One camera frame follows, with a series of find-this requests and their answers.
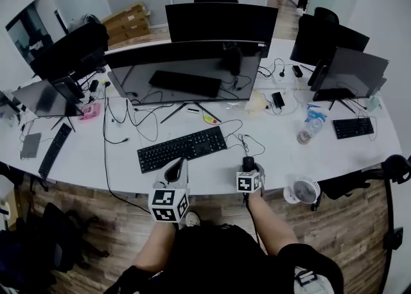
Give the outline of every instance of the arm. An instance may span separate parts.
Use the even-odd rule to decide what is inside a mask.
[[[141,270],[160,272],[164,270],[174,244],[175,226],[172,223],[157,222],[134,259],[134,265]]]
[[[249,206],[257,232],[269,255],[277,255],[288,244],[298,243],[294,231],[281,221],[257,190],[249,196]]]

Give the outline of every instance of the shoe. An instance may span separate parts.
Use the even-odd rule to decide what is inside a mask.
[[[195,225],[200,226],[200,217],[196,212],[188,212],[186,214],[186,226],[194,227]]]

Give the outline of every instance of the wrist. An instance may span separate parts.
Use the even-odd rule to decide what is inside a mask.
[[[249,202],[255,202],[262,200],[261,189],[258,189],[256,192],[249,194]]]

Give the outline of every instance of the doorway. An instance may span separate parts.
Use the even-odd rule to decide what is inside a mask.
[[[33,4],[10,21],[6,30],[21,56],[30,63],[45,49],[53,45]]]

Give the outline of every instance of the pink object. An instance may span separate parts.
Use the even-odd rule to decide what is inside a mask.
[[[82,112],[84,113],[84,116],[80,116],[78,118],[79,121],[95,118],[100,115],[100,104],[92,103],[91,105],[84,106],[82,107]]]

